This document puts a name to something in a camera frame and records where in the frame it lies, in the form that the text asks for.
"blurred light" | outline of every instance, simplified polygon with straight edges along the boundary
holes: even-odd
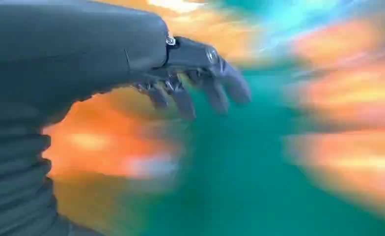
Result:
[[[344,22],[297,37],[293,50],[315,66],[329,66],[375,49],[380,37],[370,22]]]
[[[96,134],[70,134],[69,139],[76,146],[86,150],[105,149],[111,142],[108,137]]]
[[[123,168],[129,167],[128,176],[135,179],[163,178],[174,174],[178,167],[170,153],[157,153],[146,157],[126,158]]]
[[[290,139],[296,164],[320,187],[385,216],[385,129],[307,134]]]
[[[334,9],[339,2],[341,0],[303,0],[302,5],[310,10],[326,11]]]
[[[328,71],[298,89],[301,105],[322,121],[385,125],[385,62]]]
[[[181,14],[195,11],[206,5],[206,3],[189,2],[184,0],[148,0],[148,3],[173,10]]]

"prosthetic hand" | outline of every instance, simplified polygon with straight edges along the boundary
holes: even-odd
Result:
[[[214,48],[170,37],[153,13],[83,0],[0,0],[0,235],[98,235],[58,216],[42,128],[75,101],[117,86],[139,89],[158,107],[165,91],[193,118],[178,72],[220,112],[223,86],[234,101],[250,100],[240,73]]]
[[[166,99],[157,86],[162,84],[181,114],[193,118],[178,72],[221,113],[227,111],[223,86],[234,101],[250,100],[240,72],[213,47],[170,37],[153,13],[87,1],[0,1],[0,100],[42,111],[57,104],[66,111],[98,92],[134,86],[162,108]]]
[[[144,73],[148,82],[133,85],[147,94],[156,108],[167,107],[166,93],[174,99],[181,115],[195,117],[194,107],[179,79],[179,72],[185,73],[193,85],[206,93],[209,102],[219,113],[226,113],[228,108],[223,87],[234,102],[243,104],[250,101],[250,91],[241,73],[221,58],[213,47],[183,37],[168,39],[166,63]]]

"orange blur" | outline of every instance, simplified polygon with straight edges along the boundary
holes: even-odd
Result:
[[[325,120],[385,125],[385,61],[329,72],[304,85],[300,96]]]
[[[227,60],[241,65],[262,61],[254,52],[262,29],[242,21],[245,16],[228,10],[210,10],[208,0],[98,0],[159,14],[174,35],[213,45]]]
[[[293,51],[315,66],[329,66],[375,49],[385,36],[367,20],[334,24],[297,38]]]
[[[385,129],[292,139],[297,160],[327,190],[385,214]]]
[[[53,163],[50,175],[135,176],[132,161],[171,150],[165,141],[141,135],[146,124],[113,108],[109,95],[76,103],[65,120],[46,130],[52,137],[52,146],[44,153]]]

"teal surface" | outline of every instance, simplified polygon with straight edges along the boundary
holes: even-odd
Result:
[[[267,0],[224,0],[223,2],[227,7],[241,8],[254,15],[269,6],[269,1]]]
[[[177,189],[152,206],[143,236],[385,236],[385,221],[313,186],[287,162],[283,142],[298,112],[281,89],[290,71],[247,72],[253,103],[198,119]]]

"motion blur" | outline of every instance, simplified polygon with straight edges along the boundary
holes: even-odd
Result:
[[[285,235],[277,225],[307,211],[294,224],[310,236],[324,198],[348,204],[324,207],[330,235],[377,235],[366,221],[385,235],[385,0],[102,1],[214,45],[255,99],[224,118],[193,94],[194,122],[129,88],[76,104],[46,130],[61,211],[107,235],[166,236]],[[360,223],[339,226],[344,214]]]

